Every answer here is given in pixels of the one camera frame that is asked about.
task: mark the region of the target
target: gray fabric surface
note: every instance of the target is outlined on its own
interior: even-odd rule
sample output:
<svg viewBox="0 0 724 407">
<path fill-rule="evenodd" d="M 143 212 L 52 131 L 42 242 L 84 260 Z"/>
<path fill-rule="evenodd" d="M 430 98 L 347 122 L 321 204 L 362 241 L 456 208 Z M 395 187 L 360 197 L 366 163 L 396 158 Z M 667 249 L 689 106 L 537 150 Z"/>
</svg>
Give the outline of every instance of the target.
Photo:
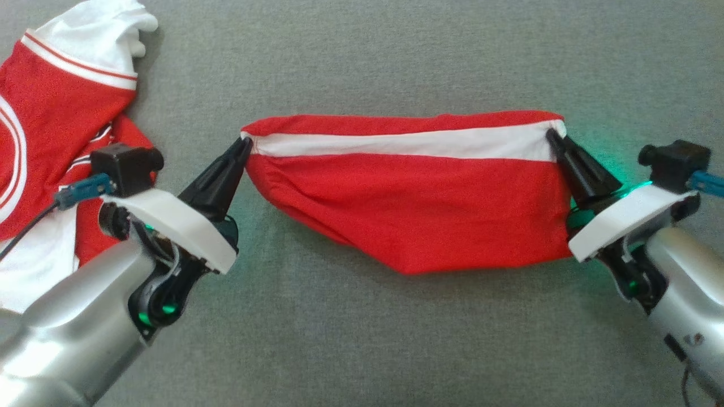
<svg viewBox="0 0 724 407">
<path fill-rule="evenodd" d="M 626 182 L 688 138 L 724 174 L 718 0 L 146 0 L 130 115 L 179 192 L 255 119 L 564 114 Z M 74 4 L 0 0 L 0 56 Z M 686 226 L 719 252 L 724 209 Z M 598 264 L 403 277 L 244 180 L 241 252 L 100 402 L 114 406 L 681 406 L 682 367 Z M 0 337 L 15 320 L 0 317 Z M 710 406 L 692 388 L 696 406 Z"/>
</svg>

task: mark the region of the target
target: green led light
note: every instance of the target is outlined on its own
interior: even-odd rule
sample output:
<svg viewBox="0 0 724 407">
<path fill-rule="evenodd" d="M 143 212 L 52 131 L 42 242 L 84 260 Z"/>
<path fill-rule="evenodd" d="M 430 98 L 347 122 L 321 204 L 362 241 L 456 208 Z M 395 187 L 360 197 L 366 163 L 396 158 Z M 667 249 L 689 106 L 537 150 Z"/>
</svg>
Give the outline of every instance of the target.
<svg viewBox="0 0 724 407">
<path fill-rule="evenodd" d="M 618 135 L 629 133 L 626 129 L 606 128 L 598 124 L 590 124 L 587 126 L 585 146 L 583 146 L 593 157 L 601 163 L 616 179 L 620 180 L 624 185 L 633 185 L 638 182 L 639 166 L 636 158 L 631 157 L 630 152 L 622 151 L 619 148 L 611 148 L 612 140 L 617 140 Z"/>
<path fill-rule="evenodd" d="M 631 295 L 637 295 L 639 294 L 639 284 L 635 281 L 631 281 L 628 284 L 628 290 Z"/>
<path fill-rule="evenodd" d="M 139 312 L 138 313 L 138 319 L 140 321 L 148 326 L 151 326 L 151 320 L 148 319 L 148 315 L 145 312 Z"/>
<path fill-rule="evenodd" d="M 164 313 L 166 313 L 166 315 L 173 314 L 174 312 L 176 312 L 176 308 L 178 308 L 178 307 L 176 307 L 174 304 L 165 305 L 165 306 L 161 307 L 161 309 L 164 310 Z"/>
<path fill-rule="evenodd" d="M 625 197 L 628 196 L 629 193 L 633 192 L 634 190 L 637 190 L 637 189 L 639 189 L 640 187 L 645 187 L 646 185 L 651 185 L 652 183 L 654 183 L 654 182 L 651 181 L 651 180 L 646 181 L 646 182 L 642 182 L 642 183 L 640 183 L 640 184 L 638 184 L 638 185 L 635 185 L 635 186 L 633 186 L 633 187 L 631 187 L 631 188 L 621 189 L 621 190 L 619 190 L 619 192 L 616 193 L 616 195 L 618 195 L 619 198 L 625 198 Z"/>
</svg>

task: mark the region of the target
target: black joint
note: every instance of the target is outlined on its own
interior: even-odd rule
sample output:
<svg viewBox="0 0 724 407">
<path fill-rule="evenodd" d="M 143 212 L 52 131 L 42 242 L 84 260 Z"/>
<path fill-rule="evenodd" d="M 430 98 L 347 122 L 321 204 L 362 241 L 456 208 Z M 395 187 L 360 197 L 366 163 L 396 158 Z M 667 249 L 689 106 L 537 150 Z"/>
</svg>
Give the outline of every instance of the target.
<svg viewBox="0 0 724 407">
<path fill-rule="evenodd" d="M 648 167 L 654 162 L 655 157 L 656 147 L 652 144 L 647 144 L 641 149 L 641 152 L 639 152 L 639 164 Z"/>
<path fill-rule="evenodd" d="M 621 182 L 571 137 L 563 138 L 550 129 L 546 132 L 546 139 L 578 207 L 586 208 L 609 199 L 621 188 Z"/>
<path fill-rule="evenodd" d="M 119 208 L 115 203 L 104 203 L 98 212 L 98 225 L 106 236 L 126 240 L 130 227 L 128 216 L 125 208 Z"/>
<path fill-rule="evenodd" d="M 640 290 L 641 292 L 635 298 L 646 311 L 646 314 L 650 315 L 661 297 L 664 296 L 668 282 L 646 255 L 645 245 L 635 248 L 631 252 L 631 257 L 633 257 L 638 273 L 646 276 L 643 281 L 646 282 L 647 289 Z"/>
<path fill-rule="evenodd" d="M 174 274 L 157 268 L 131 295 L 131 312 L 143 313 L 147 326 L 168 327 L 183 315 L 188 296 L 194 285 L 209 270 L 202 261 L 182 256 Z"/>
<path fill-rule="evenodd" d="M 208 220 L 222 222 L 236 194 L 251 147 L 250 138 L 236 140 L 179 194 L 179 199 Z"/>
<path fill-rule="evenodd" d="M 709 166 L 712 151 L 704 146 L 677 140 L 668 146 L 645 146 L 639 153 L 639 163 L 651 167 L 651 181 L 657 187 L 673 193 L 685 193 L 696 171 Z"/>
<path fill-rule="evenodd" d="M 115 143 L 90 153 L 93 174 L 107 174 L 113 195 L 127 198 L 153 187 L 152 172 L 164 167 L 164 157 L 155 148 L 131 148 Z"/>
<path fill-rule="evenodd" d="M 148 163 L 151 171 L 158 172 L 164 168 L 164 156 L 157 148 L 148 150 Z"/>
<path fill-rule="evenodd" d="M 678 222 L 684 218 L 690 217 L 699 210 L 702 205 L 702 196 L 697 194 L 689 196 L 681 202 L 677 202 L 671 206 L 671 217 L 674 222 Z"/>
</svg>

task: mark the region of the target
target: red fabric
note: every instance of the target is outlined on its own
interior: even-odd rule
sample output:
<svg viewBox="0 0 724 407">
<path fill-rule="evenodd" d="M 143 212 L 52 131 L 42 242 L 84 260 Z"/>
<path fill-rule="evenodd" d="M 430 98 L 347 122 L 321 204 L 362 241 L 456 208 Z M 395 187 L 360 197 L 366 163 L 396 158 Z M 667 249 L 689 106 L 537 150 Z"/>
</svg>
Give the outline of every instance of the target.
<svg viewBox="0 0 724 407">
<path fill-rule="evenodd" d="M 563 120 L 563 116 L 539 110 L 495 112 L 494 114 L 441 114 L 436 117 L 365 117 L 299 114 L 269 117 L 245 126 L 242 131 L 252 135 L 330 134 L 378 135 L 422 133 L 436 130 L 462 130 L 473 127 L 504 127 L 527 125 L 545 120 Z"/>
<path fill-rule="evenodd" d="M 560 116 L 303 116 L 263 119 L 243 131 L 254 136 L 406 134 L 549 119 Z M 553 162 L 253 154 L 247 170 L 261 195 L 292 218 L 404 274 L 521 267 L 570 256 L 565 231 L 570 193 Z"/>
<path fill-rule="evenodd" d="M 0 104 L 4 118 L 0 122 L 0 196 L 6 195 L 0 199 L 0 211 L 8 213 L 0 217 L 0 240 L 15 236 L 52 202 L 61 186 L 87 177 L 91 151 L 117 141 L 151 146 L 121 114 L 134 96 L 134 91 L 66 72 L 23 43 L 15 44 L 0 67 L 0 102 L 7 103 L 5 107 Z M 12 123 L 13 116 L 20 128 Z M 17 154 L 20 138 L 26 144 L 26 165 Z M 19 180 L 21 170 L 27 171 L 25 182 Z M 18 188 L 22 195 L 12 203 L 10 197 Z M 101 235 L 97 225 L 91 226 L 97 223 L 97 207 L 97 203 L 84 203 L 79 208 L 76 249 L 81 264 L 113 243 Z"/>
</svg>

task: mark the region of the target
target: black cable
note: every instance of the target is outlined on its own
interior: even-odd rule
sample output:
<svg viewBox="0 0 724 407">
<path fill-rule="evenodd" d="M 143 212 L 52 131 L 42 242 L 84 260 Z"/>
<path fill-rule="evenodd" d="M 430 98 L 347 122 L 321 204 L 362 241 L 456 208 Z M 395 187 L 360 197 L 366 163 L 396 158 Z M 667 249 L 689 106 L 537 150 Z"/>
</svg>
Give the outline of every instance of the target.
<svg viewBox="0 0 724 407">
<path fill-rule="evenodd" d="M 7 254 L 10 253 L 10 251 L 20 242 L 20 239 L 22 239 L 23 236 L 27 235 L 27 233 L 30 232 L 30 229 L 37 225 L 39 221 L 41 221 L 44 217 L 48 216 L 57 207 L 58 203 L 54 202 L 52 205 L 45 208 L 38 216 L 36 216 L 35 219 L 31 220 L 27 226 L 23 227 L 23 229 L 20 230 L 20 233 L 12 238 L 10 243 L 8 243 L 8 245 L 5 246 L 4 249 L 2 249 L 2 252 L 0 252 L 0 261 L 3 261 L 5 259 Z"/>
<path fill-rule="evenodd" d="M 684 407 L 691 407 L 689 402 L 689 391 L 686 388 L 686 383 L 689 382 L 689 366 L 683 370 L 683 377 L 681 378 L 681 397 L 683 398 Z"/>
<path fill-rule="evenodd" d="M 148 229 L 146 229 L 146 226 L 142 222 L 132 221 L 131 225 L 135 229 L 136 234 L 138 234 L 140 241 L 143 242 L 143 245 L 151 250 L 157 258 L 164 261 L 164 263 L 172 260 L 172 257 L 169 256 L 169 254 L 163 248 L 161 248 L 161 246 L 159 246 L 159 243 L 156 242 L 156 239 L 153 236 L 149 235 Z"/>
</svg>

